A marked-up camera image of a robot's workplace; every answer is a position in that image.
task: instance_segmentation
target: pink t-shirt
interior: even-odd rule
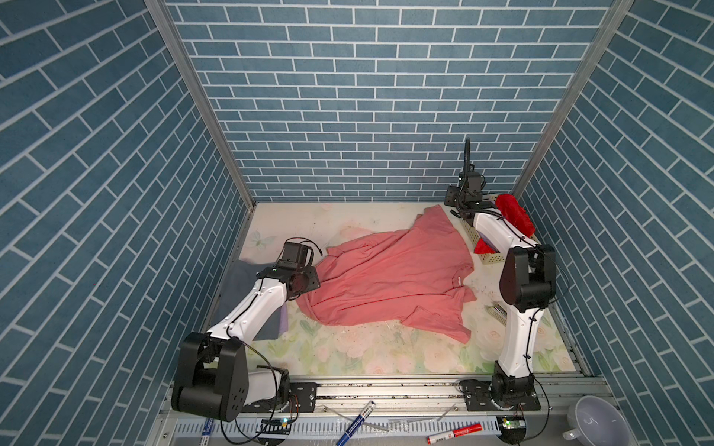
[[[464,302],[475,300],[463,279],[473,260],[440,206],[424,210],[411,229],[366,235],[327,248],[317,265],[321,287],[297,300],[324,325],[399,320],[462,343]]]

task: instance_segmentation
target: brick wall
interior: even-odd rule
[[[636,0],[523,197],[578,344],[652,445],[714,433],[713,23],[711,1]]]
[[[0,2],[0,445],[145,440],[244,212],[142,0]]]
[[[611,0],[170,0],[259,201],[509,191]]]

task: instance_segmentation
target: floral tabletop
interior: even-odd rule
[[[261,203],[253,216],[241,260],[273,262],[289,237],[310,238],[324,250],[363,235],[407,229],[429,206],[434,205]],[[460,221],[447,208],[445,211],[468,240]],[[471,242],[467,246],[473,250]],[[491,373],[493,361],[501,353],[506,328],[486,309],[494,303],[506,307],[498,291],[503,264],[482,265],[478,256],[473,259],[474,272],[464,280],[476,295],[476,302],[463,307],[464,325],[471,330],[466,344],[439,333],[405,327],[397,320],[350,327],[322,325],[305,316],[295,302],[288,302],[288,331],[277,340],[256,341],[252,346],[273,366],[288,368],[293,376]],[[575,370],[547,310],[535,341],[535,372]],[[262,360],[251,353],[248,362],[255,366]]]

